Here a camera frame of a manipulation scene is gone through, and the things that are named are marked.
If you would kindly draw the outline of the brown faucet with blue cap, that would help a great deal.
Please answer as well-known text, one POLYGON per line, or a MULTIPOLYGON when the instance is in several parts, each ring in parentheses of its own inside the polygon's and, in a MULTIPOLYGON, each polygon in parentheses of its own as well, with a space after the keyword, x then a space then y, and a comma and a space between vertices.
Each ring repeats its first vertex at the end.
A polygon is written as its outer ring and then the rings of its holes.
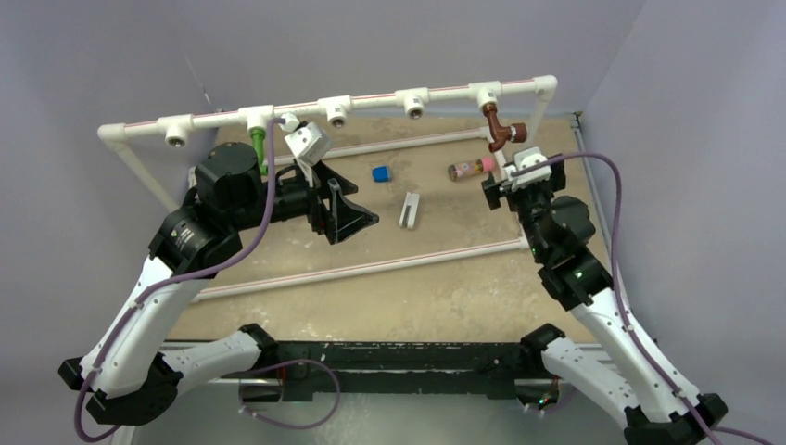
POLYGON ((481 112, 487 120, 490 142, 488 151, 492 154, 501 151, 504 146, 511 143, 524 143, 529 130, 525 123, 515 122, 509 125, 502 125, 498 118, 498 108, 494 103, 487 103, 481 107, 481 112))

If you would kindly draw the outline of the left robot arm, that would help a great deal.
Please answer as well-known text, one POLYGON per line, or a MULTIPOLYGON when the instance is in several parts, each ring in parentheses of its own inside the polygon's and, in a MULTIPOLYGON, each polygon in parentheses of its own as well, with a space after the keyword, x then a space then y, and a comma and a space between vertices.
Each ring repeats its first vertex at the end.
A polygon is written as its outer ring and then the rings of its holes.
POLYGON ((154 235, 133 292, 109 330, 85 356, 64 361, 59 375, 78 392, 77 413, 100 425, 142 426, 179 397, 212 379, 273 373, 278 343, 257 324, 179 352, 161 347, 182 312, 221 271, 253 249, 241 233, 264 235, 272 223, 305 218, 330 244, 376 224, 353 203, 357 186, 323 163, 316 180, 302 173, 264 181, 255 149, 214 147, 196 166, 196 183, 154 235))

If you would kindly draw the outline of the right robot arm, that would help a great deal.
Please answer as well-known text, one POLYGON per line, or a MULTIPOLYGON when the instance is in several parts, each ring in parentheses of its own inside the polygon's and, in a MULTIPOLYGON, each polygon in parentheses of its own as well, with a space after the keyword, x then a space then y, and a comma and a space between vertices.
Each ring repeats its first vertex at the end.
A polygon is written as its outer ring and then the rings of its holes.
POLYGON ((523 370, 567 380, 603 409, 628 444, 697 444, 716 441, 713 428, 727 414, 717 395, 703 393, 659 349, 621 293, 616 265, 605 267, 590 251, 595 233, 589 207, 564 189, 566 155, 526 149, 489 177, 483 191, 491 209, 503 198, 515 213, 547 293, 587 328, 613 362, 584 356, 551 324, 523 337, 523 370))

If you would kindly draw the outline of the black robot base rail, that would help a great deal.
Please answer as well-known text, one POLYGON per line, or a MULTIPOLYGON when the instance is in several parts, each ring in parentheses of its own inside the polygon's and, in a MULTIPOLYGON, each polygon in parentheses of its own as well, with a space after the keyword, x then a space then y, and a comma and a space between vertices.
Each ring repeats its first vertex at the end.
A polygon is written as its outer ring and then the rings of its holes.
POLYGON ((480 395, 553 405, 560 380, 515 342, 281 341, 247 375, 270 377, 285 401, 318 393, 480 395))

